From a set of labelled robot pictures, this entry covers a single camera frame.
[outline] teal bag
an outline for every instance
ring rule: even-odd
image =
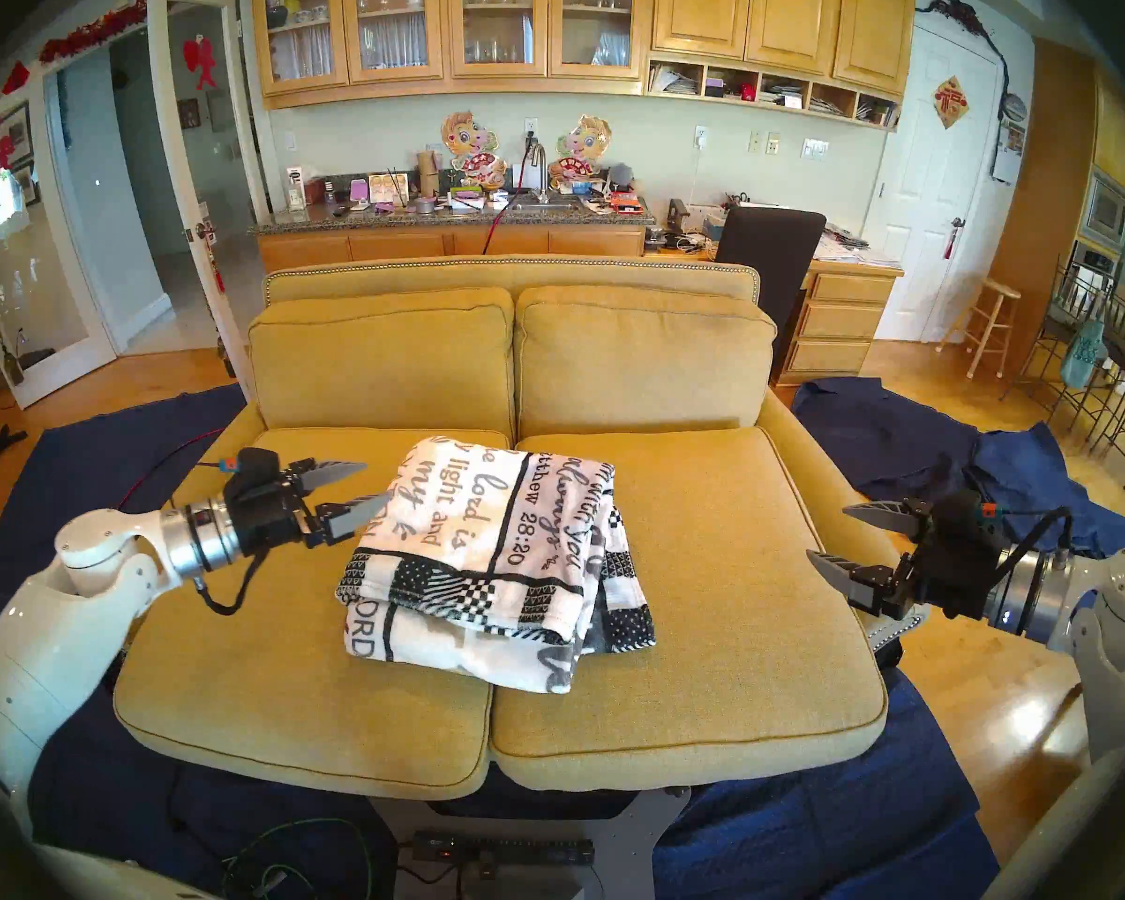
[[[1097,367],[1108,357],[1104,346],[1104,294],[1097,294],[1097,302],[1091,313],[1066,348],[1063,358],[1063,369],[1060,371],[1063,384],[1073,390],[1083,390]]]

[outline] seat cushion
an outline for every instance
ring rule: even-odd
[[[259,448],[284,464],[315,457],[367,470],[307,501],[385,489],[430,434],[507,448],[498,432],[272,430]],[[353,658],[333,592],[353,541],[276,548],[234,615],[213,613],[190,583],[150,610],[116,685],[117,717],[164,755],[322,790],[450,799],[487,774],[488,684],[442,670]],[[208,576],[231,602],[245,561]]]
[[[582,658],[566,696],[498,688],[492,750],[536,790],[760,777],[865,752],[886,690],[858,620],[758,429],[551,435],[518,448],[609,461],[654,614],[646,651]]]
[[[537,287],[518,297],[518,436],[750,425],[775,323],[729,296]]]
[[[250,326],[269,429],[512,434],[512,296],[498,287],[305,298]]]

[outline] black office chair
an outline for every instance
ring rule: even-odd
[[[744,264],[762,277],[758,307],[775,321],[775,360],[771,362],[771,381],[781,369],[788,345],[795,334],[804,292],[800,285],[809,272],[817,253],[820,233],[826,230],[826,216],[800,208],[756,208],[737,206],[729,210],[721,244],[717,246],[719,264]]]

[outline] wooden stool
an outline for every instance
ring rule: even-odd
[[[996,305],[992,306],[992,310],[990,313],[983,312],[982,309],[979,308],[979,298],[981,298],[981,296],[984,295],[984,289],[990,289],[996,294]],[[1016,304],[1019,298],[1022,298],[1020,294],[1017,292],[1011,287],[1006,287],[1004,284],[998,284],[996,282],[994,279],[991,279],[991,277],[984,277],[984,281],[979,285],[979,290],[975,292],[975,298],[973,298],[973,300],[970,302],[970,306],[968,306],[968,308],[958,313],[958,317],[956,317],[956,320],[954,321],[954,325],[951,326],[951,330],[945,334],[942,341],[938,342],[938,345],[937,348],[934,349],[934,351],[936,351],[938,354],[942,353],[942,345],[948,342],[951,335],[955,334],[955,332],[958,328],[962,328],[963,336],[965,336],[968,341],[975,342],[975,344],[978,345],[974,349],[968,345],[968,354],[970,354],[971,351],[975,352],[975,359],[970,363],[970,367],[968,368],[968,379],[971,379],[975,376],[975,367],[979,367],[980,358],[982,358],[984,354],[997,354],[997,353],[1000,356],[1000,367],[998,371],[996,371],[996,376],[1004,377],[1005,374],[1004,362],[1006,361],[1006,358],[1008,358],[1009,353],[1009,339],[1012,338],[1012,320],[1016,317]],[[1007,321],[1000,323],[998,320],[1000,317],[1000,307],[1004,306],[1005,304],[1004,300],[1011,300],[1011,302],[1009,303]],[[984,327],[984,334],[980,339],[976,339],[970,332],[970,325],[971,325],[970,323],[973,315],[982,315],[988,323],[987,327]],[[987,345],[989,339],[991,339],[992,328],[1004,328],[1005,341],[1004,344],[1000,344],[999,346],[989,348]]]

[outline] glass cabinet door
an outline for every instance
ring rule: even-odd
[[[344,0],[350,79],[441,78],[440,0]]]
[[[346,81],[342,0],[254,0],[262,92]]]
[[[638,79],[651,0],[550,0],[550,75]]]
[[[456,76],[544,76],[547,0],[450,0]]]

